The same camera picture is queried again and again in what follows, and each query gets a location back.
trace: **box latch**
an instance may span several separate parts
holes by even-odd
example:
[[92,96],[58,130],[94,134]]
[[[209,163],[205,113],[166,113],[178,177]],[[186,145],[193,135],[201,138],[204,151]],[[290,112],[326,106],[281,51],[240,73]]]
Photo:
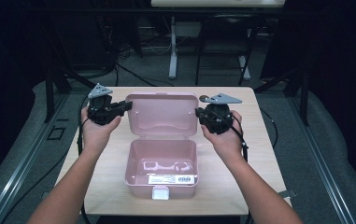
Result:
[[169,200],[169,188],[165,185],[156,185],[152,191],[153,200]]

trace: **hand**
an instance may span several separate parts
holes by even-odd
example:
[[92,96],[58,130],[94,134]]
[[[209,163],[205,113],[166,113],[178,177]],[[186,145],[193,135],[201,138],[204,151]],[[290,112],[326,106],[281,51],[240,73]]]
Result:
[[[241,115],[238,114],[234,110],[232,110],[231,112],[233,113],[233,116],[239,120],[239,123],[240,123],[242,120]],[[241,128],[240,128],[239,123],[236,119],[233,119],[233,126],[239,132],[241,132]],[[229,129],[225,133],[214,134],[214,133],[210,133],[205,125],[201,125],[201,128],[203,130],[204,137],[213,144],[213,147],[215,148],[216,153],[218,153],[219,157],[221,157],[221,159],[224,161],[224,163],[229,162],[234,159],[237,159],[237,158],[242,159],[241,141],[240,141],[238,135],[232,129]]]
[[109,124],[99,125],[88,119],[88,107],[81,109],[81,122],[83,125],[84,151],[90,150],[100,156],[105,149],[111,132],[120,124],[121,117],[117,116]]

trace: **forearm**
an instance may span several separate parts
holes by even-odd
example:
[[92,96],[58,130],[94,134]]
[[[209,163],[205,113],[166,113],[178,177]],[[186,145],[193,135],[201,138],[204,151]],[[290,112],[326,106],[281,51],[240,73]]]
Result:
[[301,223],[299,216],[245,161],[227,161],[256,223]]
[[84,150],[38,206],[29,223],[76,223],[98,158]]

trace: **gray carpet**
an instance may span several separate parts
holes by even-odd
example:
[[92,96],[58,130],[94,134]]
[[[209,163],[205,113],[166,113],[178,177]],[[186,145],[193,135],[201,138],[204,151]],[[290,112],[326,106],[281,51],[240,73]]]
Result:
[[[268,42],[260,39],[249,63],[252,80],[244,82],[243,86],[256,88],[262,85],[259,75],[263,66],[263,58]],[[194,86],[194,71],[196,58],[193,48],[179,48],[178,77],[168,79],[169,52],[163,55],[145,50],[144,58],[140,59],[134,53],[120,63],[142,77],[150,77],[175,86]],[[105,86],[114,86],[116,73],[93,79]],[[201,77],[200,86],[236,86],[238,77]],[[73,90],[68,95],[56,94],[56,101],[62,104],[61,110],[51,121],[48,129],[43,120],[46,117],[45,85],[40,83],[34,88],[36,104],[31,117],[5,161],[0,167],[0,195],[3,193],[8,180],[14,175],[16,167],[22,158],[34,146],[36,137],[44,132],[44,140],[38,145],[38,154],[34,155],[34,162],[24,181],[19,186],[16,195],[11,195],[14,204],[31,188],[34,183],[45,174],[50,167],[59,160],[72,144],[77,129],[78,106],[88,89],[70,80]],[[167,86],[162,82],[151,81],[160,86]],[[122,70],[119,72],[119,86],[146,86],[143,82]],[[294,116],[294,109],[280,90],[284,84],[277,84],[267,93],[257,94],[259,106],[266,111],[278,127],[278,143],[275,147],[281,173],[288,189],[294,189],[298,196],[292,198],[293,208],[305,223],[340,223],[335,207],[326,190],[320,173],[315,166],[310,146],[303,134],[300,122]],[[264,123],[271,142],[276,139],[276,132],[270,119],[264,115]],[[341,194],[347,203],[349,211],[356,221],[356,174],[347,162],[347,149],[344,138],[331,116],[322,103],[312,94],[309,96],[308,121],[321,153],[335,179]],[[41,202],[44,192],[49,192],[57,178],[62,163],[41,181],[28,195],[26,195],[15,209],[9,214],[5,223],[24,223]],[[90,216],[92,222],[97,216]]]

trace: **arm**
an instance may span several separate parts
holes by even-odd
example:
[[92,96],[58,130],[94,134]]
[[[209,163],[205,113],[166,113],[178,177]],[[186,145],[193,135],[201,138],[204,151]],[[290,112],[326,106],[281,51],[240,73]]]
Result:
[[[81,110],[81,120],[88,117],[87,107]],[[38,206],[28,223],[76,223],[84,197],[90,185],[95,165],[107,145],[111,132],[120,124],[116,117],[99,126],[90,120],[83,126],[84,149],[65,176]]]
[[[241,121],[241,116],[233,111]],[[239,123],[233,125],[240,130]],[[236,133],[231,129],[226,133],[213,134],[206,126],[201,127],[208,139],[236,180],[247,202],[255,223],[302,223],[300,217],[244,160],[242,146]]]

